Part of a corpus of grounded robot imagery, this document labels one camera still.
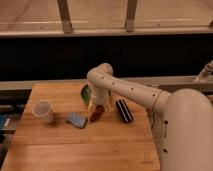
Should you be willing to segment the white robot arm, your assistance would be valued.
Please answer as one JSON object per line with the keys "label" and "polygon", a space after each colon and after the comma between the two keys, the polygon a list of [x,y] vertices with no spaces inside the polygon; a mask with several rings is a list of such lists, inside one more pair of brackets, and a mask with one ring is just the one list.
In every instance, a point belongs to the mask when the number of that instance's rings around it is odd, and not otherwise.
{"label": "white robot arm", "polygon": [[213,171],[213,105],[201,92],[172,93],[113,76],[103,63],[87,73],[91,101],[105,105],[111,91],[163,116],[161,171]]}

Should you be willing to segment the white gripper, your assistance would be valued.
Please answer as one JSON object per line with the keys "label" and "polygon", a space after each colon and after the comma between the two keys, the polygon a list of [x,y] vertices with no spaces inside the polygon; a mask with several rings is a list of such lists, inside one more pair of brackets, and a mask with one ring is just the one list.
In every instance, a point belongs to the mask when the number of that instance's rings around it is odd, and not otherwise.
{"label": "white gripper", "polygon": [[111,104],[109,99],[109,91],[105,88],[100,88],[100,87],[96,87],[96,86],[92,86],[91,87],[91,100],[89,101],[89,105],[88,105],[88,113],[92,113],[95,108],[96,108],[96,104],[105,104],[105,110],[107,112],[111,111]]}

